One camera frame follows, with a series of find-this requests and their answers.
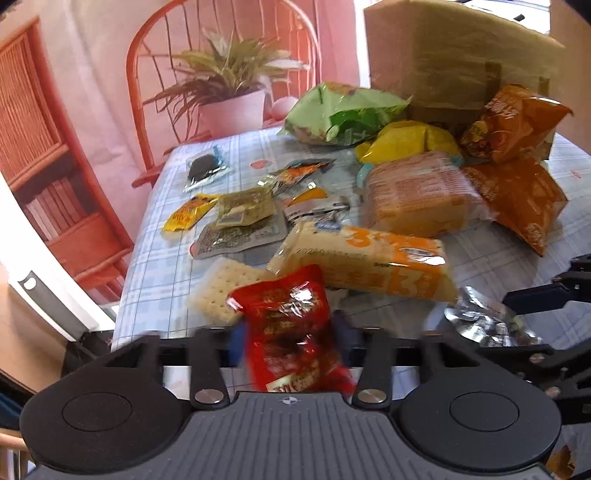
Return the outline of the green chip bag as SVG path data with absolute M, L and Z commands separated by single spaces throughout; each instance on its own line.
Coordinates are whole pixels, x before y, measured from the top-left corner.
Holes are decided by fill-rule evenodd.
M 355 146 L 403 118 L 410 103 L 390 92 L 322 82 L 297 100 L 281 131 L 311 145 Z

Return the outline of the red snack packet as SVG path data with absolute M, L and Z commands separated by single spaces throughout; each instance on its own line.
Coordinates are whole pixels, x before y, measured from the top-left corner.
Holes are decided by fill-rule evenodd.
M 235 289 L 228 306 L 245 322 L 246 364 L 259 391 L 353 394 L 320 266 Z

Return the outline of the black cookie clear packet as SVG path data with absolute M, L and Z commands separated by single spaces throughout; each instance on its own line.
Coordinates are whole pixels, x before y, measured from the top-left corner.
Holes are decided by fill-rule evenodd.
M 215 145 L 185 161 L 185 193 L 212 184 L 230 173 L 228 152 Z

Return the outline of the lower orange chip bag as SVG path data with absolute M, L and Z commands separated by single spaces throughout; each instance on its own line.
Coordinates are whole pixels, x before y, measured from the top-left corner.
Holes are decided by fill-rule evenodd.
M 547 169 L 529 157 L 466 166 L 463 172 L 495 213 L 495 221 L 542 256 L 548 234 L 568 203 Z

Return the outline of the orange bread loaf package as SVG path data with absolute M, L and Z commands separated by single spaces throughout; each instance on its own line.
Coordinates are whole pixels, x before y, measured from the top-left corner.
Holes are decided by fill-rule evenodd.
M 363 180 L 362 211 L 370 229 L 423 238 L 494 219 L 458 159 L 441 151 L 370 168 Z

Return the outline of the orange black snack packet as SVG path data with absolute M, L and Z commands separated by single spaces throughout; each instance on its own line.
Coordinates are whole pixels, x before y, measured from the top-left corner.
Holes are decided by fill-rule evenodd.
M 270 190 L 276 196 L 290 187 L 301 183 L 315 172 L 325 173 L 332 168 L 335 158 L 313 158 L 295 160 L 287 164 L 283 169 L 266 174 L 256 182 L 256 186 Z

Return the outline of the silver foil snack packet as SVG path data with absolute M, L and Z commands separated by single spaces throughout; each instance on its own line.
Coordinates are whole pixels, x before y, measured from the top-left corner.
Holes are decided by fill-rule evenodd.
M 444 318 L 462 337 L 482 347 L 544 343 L 513 310 L 470 286 L 460 288 L 456 302 L 444 309 Z

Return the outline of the orange chip bag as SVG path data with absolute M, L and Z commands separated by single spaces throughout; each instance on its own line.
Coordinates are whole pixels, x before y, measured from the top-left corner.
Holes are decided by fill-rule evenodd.
M 495 221 L 542 256 L 548 234 L 568 203 L 547 169 L 529 157 L 466 166 L 463 172 L 495 213 Z
M 484 106 L 460 143 L 475 158 L 503 164 L 533 155 L 573 111 L 557 100 L 508 84 Z

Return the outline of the checkered tablecloth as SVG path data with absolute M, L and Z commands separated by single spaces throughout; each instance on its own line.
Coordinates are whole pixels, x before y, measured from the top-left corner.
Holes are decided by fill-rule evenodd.
M 353 195 L 359 163 L 349 149 L 304 145 L 276 129 L 221 140 L 228 176 L 214 182 L 214 193 L 252 187 L 263 177 L 257 160 L 270 168 L 298 159 L 331 157 L 327 185 L 352 202 L 346 227 L 353 233 L 353 291 L 342 309 L 356 326 L 383 327 L 416 336 L 441 320 L 444 304 L 423 299 L 425 284 L 405 268 L 370 268 L 360 257 L 369 252 L 391 255 L 386 239 L 363 233 L 362 209 Z M 204 286 L 211 259 L 197 260 L 190 246 L 200 228 L 166 233 L 168 216 L 185 201 L 188 162 L 205 151 L 202 144 L 176 149 L 166 162 L 148 200 L 126 274 L 114 343 L 122 346 L 146 332 L 167 338 L 190 335 L 204 324 L 194 299 Z M 508 230 L 482 222 L 444 238 L 449 275 L 500 298 L 506 292 L 539 285 L 564 271 L 572 258 L 590 250 L 590 158 L 563 137 L 554 140 L 546 164 L 568 203 L 559 215 L 543 255 L 536 254 Z M 245 366 L 224 373 L 240 390 L 238 408 L 207 414 L 181 440 L 179 455 L 159 460 L 156 479 L 440 479 L 375 414 L 358 414 L 339 396 L 308 396 L 287 405 L 252 392 Z

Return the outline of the small yellow snack packet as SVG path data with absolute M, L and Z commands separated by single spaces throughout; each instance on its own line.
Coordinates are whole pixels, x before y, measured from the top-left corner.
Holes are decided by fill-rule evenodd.
M 218 199 L 218 195 L 194 195 L 168 217 L 162 230 L 164 232 L 175 232 L 190 229 L 214 208 Z

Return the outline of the grey seaweed snack packet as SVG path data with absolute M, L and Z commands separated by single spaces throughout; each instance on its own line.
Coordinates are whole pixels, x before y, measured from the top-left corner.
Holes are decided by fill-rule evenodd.
M 217 229 L 211 223 L 207 224 L 197 240 L 192 242 L 189 255 L 193 260 L 203 260 L 218 255 L 235 254 L 283 241 L 286 236 L 287 222 L 280 212 L 246 227 Z

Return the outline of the clear cracker pack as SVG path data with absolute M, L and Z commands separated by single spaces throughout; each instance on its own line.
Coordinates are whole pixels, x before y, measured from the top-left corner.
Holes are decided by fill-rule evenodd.
M 272 280 L 273 274 L 225 257 L 218 258 L 188 296 L 188 307 L 205 325 L 228 327 L 242 317 L 228 306 L 229 294 L 238 288 Z

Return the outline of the long orange cracker package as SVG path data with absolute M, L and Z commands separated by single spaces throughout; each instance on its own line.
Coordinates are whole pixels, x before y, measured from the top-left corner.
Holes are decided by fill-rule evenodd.
M 266 269 L 283 276 L 318 265 L 325 285 L 452 302 L 458 296 L 441 241 L 329 221 L 300 222 Z

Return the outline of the upper orange chip bag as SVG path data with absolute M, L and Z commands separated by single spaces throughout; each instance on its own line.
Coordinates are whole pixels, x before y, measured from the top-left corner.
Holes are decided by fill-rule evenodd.
M 503 164 L 533 155 L 573 111 L 557 100 L 508 84 L 484 106 L 460 143 L 475 158 Z

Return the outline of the yellow chip bag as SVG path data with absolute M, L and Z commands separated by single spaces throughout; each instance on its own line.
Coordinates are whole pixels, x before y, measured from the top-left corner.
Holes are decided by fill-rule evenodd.
M 454 136 L 445 129 L 413 120 L 386 125 L 373 141 L 355 147 L 356 159 L 378 165 L 432 151 L 458 156 L 461 150 Z

